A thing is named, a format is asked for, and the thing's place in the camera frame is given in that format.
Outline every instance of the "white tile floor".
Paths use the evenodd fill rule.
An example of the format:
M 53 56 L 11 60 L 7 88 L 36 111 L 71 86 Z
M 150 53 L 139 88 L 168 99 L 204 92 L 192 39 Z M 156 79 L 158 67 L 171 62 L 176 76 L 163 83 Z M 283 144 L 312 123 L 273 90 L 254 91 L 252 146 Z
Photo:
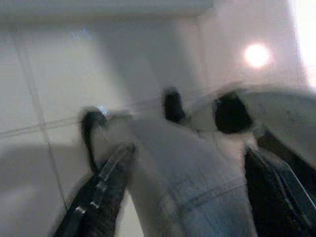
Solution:
M 159 116 L 168 85 L 185 100 L 234 81 L 315 86 L 315 10 L 310 0 L 215 0 L 198 21 L 1 26 L 0 236 L 50 235 L 91 175 L 82 107 Z M 244 62 L 253 43 L 270 50 L 266 67 Z M 240 150 L 239 141 L 218 139 L 228 155 Z M 141 235 L 128 197 L 118 236 Z

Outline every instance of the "tile grout line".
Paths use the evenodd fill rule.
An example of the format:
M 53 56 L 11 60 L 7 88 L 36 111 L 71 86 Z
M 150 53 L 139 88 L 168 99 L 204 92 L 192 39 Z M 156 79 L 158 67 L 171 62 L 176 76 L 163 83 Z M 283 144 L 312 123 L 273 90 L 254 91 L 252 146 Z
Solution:
M 206 94 L 206 80 L 208 79 L 208 66 L 206 61 L 206 41 L 204 37 L 204 33 L 202 30 L 202 17 L 207 17 L 207 12 L 204 13 L 202 16 L 197 17 L 197 30 L 198 30 L 198 40 L 199 40 L 199 50 L 200 50 L 200 57 L 203 62 L 203 71 L 204 71 L 204 82 L 205 82 L 205 94 Z
M 192 98 L 184 99 L 183 101 L 186 102 L 186 101 L 196 100 L 199 98 L 200 98 L 200 96 L 195 95 Z M 148 111 L 150 109 L 154 109 L 154 108 L 157 108 L 160 106 L 159 104 L 156 103 L 157 101 L 159 101 L 159 98 L 153 98 L 153 99 L 149 99 L 147 101 L 141 102 L 141 103 L 135 103 L 135 104 L 131 104 L 129 106 L 124 106 L 123 108 L 120 108 L 120 109 L 116 108 L 116 109 L 113 109 L 113 111 L 128 110 L 128 109 L 130 109 L 130 107 L 138 107 L 138 106 L 142 107 L 142 108 L 138 108 L 138 109 L 134 109 L 134 110 L 130 110 L 130 111 L 131 112 Z M 70 126 L 70 125 L 73 125 L 76 123 L 79 123 L 77 117 L 63 118 L 63 119 L 59 119 L 59 120 L 55 120 L 55 121 L 51 121 L 51 122 L 42 122 L 42 123 L 39 123 L 38 125 L 34 125 L 34 126 L 22 127 L 22 128 L 18 128 L 18 129 L 14 129 L 14 130 L 0 132 L 0 139 L 12 137 L 12 136 L 18 136 L 20 134 L 38 132 L 40 130 L 40 128 L 43 126 L 47 130 L 49 130 L 49 129 L 55 129 L 55 128 L 64 127 L 64 126 Z
M 64 192 L 63 192 L 63 189 L 62 189 L 62 185 L 61 185 L 61 179 L 60 179 L 60 175 L 58 174 L 58 170 L 57 170 L 55 158 L 54 158 L 54 155 L 53 155 L 53 152 L 52 152 L 52 148 L 51 148 L 48 132 L 47 132 L 47 129 L 45 127 L 45 120 L 44 120 L 43 110 L 42 110 L 42 107 L 41 107 L 41 104 L 40 104 L 40 98 L 39 98 L 39 95 L 37 93 L 37 89 L 36 89 L 36 86 L 35 86 L 30 59 L 29 59 L 28 54 L 26 52 L 26 48 L 23 47 L 23 43 L 17 42 L 16 33 L 17 33 L 17 28 L 16 28 L 16 25 L 15 25 L 11 35 L 12 35 L 12 38 L 13 38 L 15 50 L 16 50 L 17 57 L 18 57 L 18 61 L 20 63 L 20 66 L 21 66 L 22 73 L 23 73 L 24 78 L 25 78 L 25 82 L 26 82 L 27 88 L 28 88 L 29 94 L 31 96 L 31 101 L 32 101 L 32 104 L 33 104 L 33 107 L 34 107 L 34 110 L 35 110 L 35 113 L 36 113 L 36 117 L 37 117 L 38 122 L 39 122 L 38 127 L 39 127 L 39 129 L 40 129 L 40 131 L 41 131 L 41 133 L 43 135 L 43 138 L 44 138 L 45 142 L 47 143 L 48 160 L 49 160 L 50 165 L 51 165 L 51 167 L 53 169 L 53 172 L 55 173 L 55 179 L 56 179 L 56 182 L 57 182 L 59 195 L 60 195 L 60 197 L 61 197 L 61 199 L 63 201 L 64 208 L 67 211 L 67 205 L 66 205 L 66 200 L 65 200 L 65 197 L 64 197 Z

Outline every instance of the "person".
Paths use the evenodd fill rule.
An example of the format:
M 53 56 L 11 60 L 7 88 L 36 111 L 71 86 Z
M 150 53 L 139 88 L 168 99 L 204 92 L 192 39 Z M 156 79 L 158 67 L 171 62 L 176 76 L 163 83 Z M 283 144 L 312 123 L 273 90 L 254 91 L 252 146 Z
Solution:
M 166 119 L 122 113 L 99 123 L 102 112 L 88 111 L 94 114 L 85 127 L 91 168 L 106 162 L 102 154 L 113 145 L 135 144 L 138 165 L 128 190 L 145 236 L 256 236 L 240 166 L 181 126 L 180 94 L 169 92 L 172 96 L 164 96 Z

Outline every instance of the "white surface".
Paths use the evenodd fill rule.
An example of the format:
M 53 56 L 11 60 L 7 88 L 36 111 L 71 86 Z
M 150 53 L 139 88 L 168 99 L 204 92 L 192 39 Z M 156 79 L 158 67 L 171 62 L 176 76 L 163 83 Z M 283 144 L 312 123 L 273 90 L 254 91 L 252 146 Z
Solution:
M 1 1 L 0 14 L 8 16 L 93 16 L 122 14 L 198 14 L 211 0 L 25 0 Z
M 92 176 L 79 126 L 73 124 L 49 129 L 48 137 L 64 197 L 70 205 L 78 188 Z
M 214 132 L 213 139 L 218 150 L 232 162 L 237 162 L 244 170 L 243 155 L 246 145 L 256 146 L 255 138 L 251 133 L 239 135 L 225 135 L 221 132 Z
M 190 19 L 21 25 L 16 35 L 46 122 L 76 117 L 85 106 L 112 110 L 157 99 L 165 86 L 205 88 L 198 26 Z
M 77 117 L 82 107 L 91 105 L 104 105 L 105 109 L 124 106 L 138 112 L 146 109 L 145 113 L 160 116 L 160 109 L 150 107 L 157 107 L 161 89 L 171 84 L 185 94 L 191 91 L 199 94 L 205 86 L 214 90 L 236 81 L 279 83 L 293 87 L 313 85 L 316 81 L 315 54 L 309 55 L 308 61 L 301 58 L 304 52 L 313 52 L 316 46 L 313 40 L 315 28 L 310 21 L 315 12 L 312 2 L 217 0 L 215 8 L 200 17 L 198 25 L 188 19 L 172 22 L 96 20 L 87 24 L 21 24 L 16 29 L 14 26 L 11 28 L 12 32 L 17 30 L 13 35 L 16 35 L 19 53 L 23 55 L 20 62 L 12 33 L 8 29 L 2 30 L 0 132 L 6 132 L 4 135 L 7 136 L 12 135 L 10 132 L 13 130 L 35 126 L 38 124 L 36 114 L 40 118 L 43 115 L 45 122 L 58 120 L 61 128 L 50 129 L 48 133 L 64 195 L 71 197 L 72 189 L 89 170 L 84 148 L 79 142 L 78 128 L 63 124 L 63 119 Z M 31 14 L 27 12 L 29 3 L 3 2 L 1 10 Z M 36 2 L 37 7 L 33 9 L 45 14 L 38 9 L 46 3 Z M 15 10 L 11 8 L 14 4 L 18 6 Z M 78 8 L 73 7 L 74 11 L 83 5 L 76 6 Z M 259 71 L 248 67 L 243 60 L 245 48 L 256 42 L 267 45 L 274 60 Z M 32 72 L 27 77 L 23 75 L 20 63 Z M 36 114 L 26 82 L 38 95 L 33 97 L 33 102 L 39 105 Z M 2 213 L 6 213 L 1 223 L 14 221 L 6 226 L 0 224 L 0 235 L 45 236 L 55 224 L 54 211 L 62 213 L 55 208 L 62 204 L 54 188 L 57 186 L 56 177 L 51 178 L 53 181 L 41 179 L 43 175 L 50 176 L 49 169 L 53 167 L 46 163 L 47 144 L 37 133 L 21 135 L 15 131 L 14 134 L 18 135 L 0 140 L 1 152 L 5 152 L 8 144 L 12 148 L 19 144 L 23 147 L 19 155 L 14 155 L 23 162 L 1 163 L 0 175 L 3 174 L 3 178 L 0 187 L 6 191 L 1 191 L 0 201 L 8 203 L 1 206 Z M 32 163 L 32 159 L 37 158 L 39 153 L 27 153 L 27 141 L 39 142 L 45 147 L 46 151 L 41 152 L 43 155 L 38 163 Z M 223 141 L 220 146 L 224 149 L 237 147 L 238 150 L 239 144 L 235 146 L 235 142 L 232 143 Z M 234 149 L 226 151 L 234 154 Z M 43 181 L 38 191 L 41 195 L 34 196 L 32 185 L 40 181 Z M 41 190 L 48 187 L 48 192 L 42 193 Z M 31 210 L 27 220 L 11 208 L 10 203 L 14 199 L 10 194 L 18 197 L 15 202 L 23 195 L 25 200 L 29 198 L 30 201 L 23 205 L 23 208 L 26 206 L 27 210 Z M 37 202 L 38 209 L 32 208 L 32 200 Z M 42 203 L 48 209 L 53 206 L 53 211 L 43 208 Z M 42 223 L 42 228 L 38 225 L 33 228 L 36 222 Z
M 215 0 L 214 8 L 200 17 L 205 44 L 207 87 L 225 84 L 305 83 L 295 27 L 288 0 Z M 244 59 L 245 50 L 262 44 L 270 63 L 254 68 Z
M 237 194 L 235 199 L 231 199 L 228 203 L 232 204 L 238 200 L 240 202 L 224 211 L 220 211 L 221 208 L 214 205 L 217 202 L 215 199 L 211 201 L 212 195 L 209 191 L 217 190 L 217 187 L 229 183 L 236 177 L 242 177 L 237 162 L 233 163 L 231 159 L 221 156 L 216 151 L 214 143 L 210 142 L 206 146 L 205 141 L 195 135 L 192 136 L 190 132 L 186 131 L 186 128 L 170 125 L 162 119 L 144 118 L 130 122 L 122 120 L 117 122 L 116 126 L 111 126 L 110 132 L 107 134 L 111 140 L 131 140 L 137 145 L 142 144 L 139 147 L 140 163 L 135 173 L 135 180 L 137 178 L 139 180 L 135 181 L 135 186 L 132 186 L 130 192 L 133 198 L 144 199 L 143 202 L 139 202 L 137 198 L 136 202 L 139 203 L 135 204 L 138 207 L 140 219 L 142 220 L 149 213 L 153 215 L 147 217 L 146 221 L 149 223 L 144 226 L 144 231 L 147 231 L 148 235 L 164 233 L 163 230 L 168 233 L 176 225 L 179 225 L 180 230 L 187 234 L 206 231 L 206 233 L 214 233 L 215 235 L 219 233 L 223 235 L 246 233 L 247 235 L 252 231 L 249 230 L 251 217 L 247 213 L 248 201 L 244 202 L 245 196 Z M 154 181 L 155 184 L 151 188 L 148 187 L 150 181 Z M 204 207 L 208 206 L 209 211 L 207 212 L 201 209 L 197 210 L 200 205 L 191 203 L 192 200 L 203 196 L 205 192 L 208 192 L 210 199 L 203 198 L 203 201 L 197 202 L 203 203 Z M 146 197 L 149 196 L 150 199 L 158 198 L 159 205 L 157 207 L 155 204 L 152 205 L 150 200 L 146 201 L 146 197 L 142 194 L 147 194 Z M 221 199 L 220 196 L 219 191 L 216 197 Z M 236 211 L 237 206 L 243 207 L 240 208 L 240 212 Z M 179 211 L 183 213 L 181 220 L 168 221 L 166 215 L 172 218 Z M 197 224 L 197 219 L 191 217 L 192 212 L 197 214 L 201 223 Z M 178 232 L 169 233 L 173 235 L 182 232 L 178 230 Z
M 126 192 L 118 215 L 117 237 L 141 237 L 143 231 L 129 192 Z
M 250 115 L 283 144 L 315 167 L 315 94 L 305 91 L 258 91 L 240 95 Z
M 0 235 L 47 236 L 65 209 L 40 132 L 0 140 Z
M 0 132 L 38 124 L 9 28 L 0 32 Z

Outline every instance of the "black shoe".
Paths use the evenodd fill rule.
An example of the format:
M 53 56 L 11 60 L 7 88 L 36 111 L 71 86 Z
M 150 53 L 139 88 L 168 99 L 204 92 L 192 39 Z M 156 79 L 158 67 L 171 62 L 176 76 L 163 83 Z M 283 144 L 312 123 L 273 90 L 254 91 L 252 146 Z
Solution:
M 106 124 L 106 121 L 107 120 L 104 114 L 97 108 L 85 110 L 82 115 L 80 124 L 81 136 L 88 150 L 89 164 L 93 173 L 96 173 L 98 171 L 98 168 L 94 159 L 92 149 L 92 131 L 96 126 L 104 126 Z
M 164 92 L 163 108 L 165 119 L 179 123 L 186 117 L 182 107 L 181 95 L 175 87 L 171 87 Z
M 213 110 L 216 127 L 224 134 L 246 132 L 253 124 L 246 106 L 234 92 L 216 99 Z

